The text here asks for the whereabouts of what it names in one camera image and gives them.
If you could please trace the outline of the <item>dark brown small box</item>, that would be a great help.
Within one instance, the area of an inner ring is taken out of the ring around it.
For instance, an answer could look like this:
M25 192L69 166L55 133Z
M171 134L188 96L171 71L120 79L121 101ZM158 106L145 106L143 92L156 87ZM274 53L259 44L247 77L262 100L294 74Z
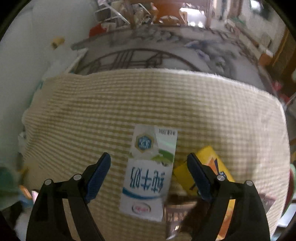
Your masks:
M198 231L209 209L209 203L197 196L169 196L164 205L166 239L171 240L179 233L193 235Z

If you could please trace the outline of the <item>yellow iced tea carton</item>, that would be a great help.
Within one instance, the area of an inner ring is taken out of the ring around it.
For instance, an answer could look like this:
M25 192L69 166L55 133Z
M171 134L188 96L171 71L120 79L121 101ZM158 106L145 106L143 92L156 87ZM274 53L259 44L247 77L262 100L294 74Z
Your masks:
M201 168L194 170L198 171L202 176L199 178L201 184L205 184L206 188L212 189L211 184L213 180L218 176L223 176L226 180L234 182L234 178L226 168L225 164L221 161L220 157L216 154L211 146L206 146L195 154L196 158L201 163ZM188 164L189 161L184 161L173 168L173 175L176 177L177 182L187 192L189 196L199 195L201 184L196 184L195 175L192 175ZM235 200L229 200L226 210L226 214L221 225L220 231L216 240L222 240L226 237L227 230L229 228L230 220L232 218Z

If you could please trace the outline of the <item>white milk carton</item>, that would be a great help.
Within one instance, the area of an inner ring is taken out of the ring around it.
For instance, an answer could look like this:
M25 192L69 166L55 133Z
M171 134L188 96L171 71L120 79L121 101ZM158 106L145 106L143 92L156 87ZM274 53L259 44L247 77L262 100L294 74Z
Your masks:
M133 132L119 209L160 222L174 166L178 131L136 125Z

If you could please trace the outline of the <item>purple snack wrapper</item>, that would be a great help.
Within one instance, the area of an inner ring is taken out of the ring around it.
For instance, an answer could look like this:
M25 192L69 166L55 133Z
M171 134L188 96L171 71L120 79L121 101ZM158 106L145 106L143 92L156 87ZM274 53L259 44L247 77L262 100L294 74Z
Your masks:
M268 213L268 211L275 203L275 198L268 196L265 193L259 193L259 197L261 199L265 212Z

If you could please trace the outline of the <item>beige striped table cloth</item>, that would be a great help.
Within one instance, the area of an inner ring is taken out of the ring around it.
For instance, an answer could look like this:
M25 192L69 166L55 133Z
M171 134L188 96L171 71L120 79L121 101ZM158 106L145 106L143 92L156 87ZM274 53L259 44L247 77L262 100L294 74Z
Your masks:
M46 80L23 119L27 181L38 189L64 181L111 156L93 218L106 240L164 240L165 224L119 211L132 134L137 124L178 131L176 163L211 146L235 181L252 180L275 199L267 213L275 232L290 172L285 113L277 98L221 76L168 69L128 69Z

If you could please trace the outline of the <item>low tv cabinet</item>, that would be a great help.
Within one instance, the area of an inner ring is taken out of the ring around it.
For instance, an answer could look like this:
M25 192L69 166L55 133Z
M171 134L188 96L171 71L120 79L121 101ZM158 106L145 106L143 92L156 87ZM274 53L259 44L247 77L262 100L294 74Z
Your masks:
M271 63L273 53L268 48L272 40L268 34L263 33L260 37L257 37L238 19L227 19L225 27L234 33L249 51L252 52L259 65L268 66Z

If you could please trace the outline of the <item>white bottle yellow cap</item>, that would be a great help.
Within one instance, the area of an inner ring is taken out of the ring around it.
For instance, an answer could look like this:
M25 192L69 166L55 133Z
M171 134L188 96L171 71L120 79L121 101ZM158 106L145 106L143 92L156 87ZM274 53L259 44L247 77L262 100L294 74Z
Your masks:
M52 49L57 49L60 45L65 43L65 39L63 37L54 38L51 42Z

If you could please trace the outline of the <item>grey patterned floor rug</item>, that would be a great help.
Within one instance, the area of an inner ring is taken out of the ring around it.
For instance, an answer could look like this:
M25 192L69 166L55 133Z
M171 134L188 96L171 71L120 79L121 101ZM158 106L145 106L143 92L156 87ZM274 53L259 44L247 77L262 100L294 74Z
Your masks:
M275 94L268 73L234 34L197 27L142 26L72 44L88 50L77 74L115 69L166 68L219 75Z

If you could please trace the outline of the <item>red bag on floor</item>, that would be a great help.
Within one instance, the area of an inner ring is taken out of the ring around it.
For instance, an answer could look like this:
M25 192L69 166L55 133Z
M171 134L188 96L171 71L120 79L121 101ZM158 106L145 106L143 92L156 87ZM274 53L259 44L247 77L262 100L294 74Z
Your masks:
M102 27L102 25L99 23L95 27L91 28L89 30L89 37L94 37L97 35L101 35L107 32L107 28Z

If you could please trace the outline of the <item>wooden bench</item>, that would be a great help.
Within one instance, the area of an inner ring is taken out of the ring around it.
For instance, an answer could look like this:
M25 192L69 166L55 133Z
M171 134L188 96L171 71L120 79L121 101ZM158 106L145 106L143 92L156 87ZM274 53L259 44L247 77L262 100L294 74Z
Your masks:
M150 1L150 3L155 24L210 28L212 1Z

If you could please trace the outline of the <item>white magazine rack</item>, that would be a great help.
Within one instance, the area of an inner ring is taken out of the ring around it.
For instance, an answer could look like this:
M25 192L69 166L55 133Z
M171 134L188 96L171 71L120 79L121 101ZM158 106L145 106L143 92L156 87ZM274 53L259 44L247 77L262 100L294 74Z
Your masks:
M126 25L130 25L130 21L125 18L118 10L112 7L112 3L116 1L96 1L98 9L93 13L98 23L122 21Z

